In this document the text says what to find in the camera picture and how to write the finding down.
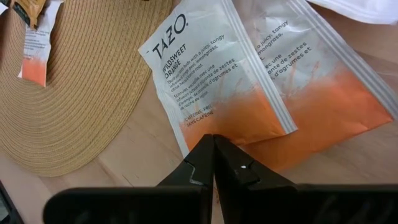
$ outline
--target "tazo tea packet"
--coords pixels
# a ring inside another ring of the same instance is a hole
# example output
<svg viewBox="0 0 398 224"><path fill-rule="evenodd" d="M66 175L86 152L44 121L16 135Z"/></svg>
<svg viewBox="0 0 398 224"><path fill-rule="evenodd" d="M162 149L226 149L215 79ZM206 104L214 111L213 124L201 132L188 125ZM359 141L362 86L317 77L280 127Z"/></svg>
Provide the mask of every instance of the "tazo tea packet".
<svg viewBox="0 0 398 224"><path fill-rule="evenodd" d="M50 34L61 3L63 1L59 0L47 2L37 30L31 29L28 25L25 26L24 59L19 78L36 82L45 87L47 60L51 50Z"/></svg>
<svg viewBox="0 0 398 224"><path fill-rule="evenodd" d="M13 8L31 29L36 29L44 4L45 0L15 0Z"/></svg>
<svg viewBox="0 0 398 224"><path fill-rule="evenodd" d="M398 118L396 94L306 1L234 3L298 127L246 146L257 160L285 169Z"/></svg>
<svg viewBox="0 0 398 224"><path fill-rule="evenodd" d="M0 0L0 15L8 9L10 0Z"/></svg>
<svg viewBox="0 0 398 224"><path fill-rule="evenodd" d="M185 0L139 49L188 154L206 134L247 144L296 127L231 0Z"/></svg>

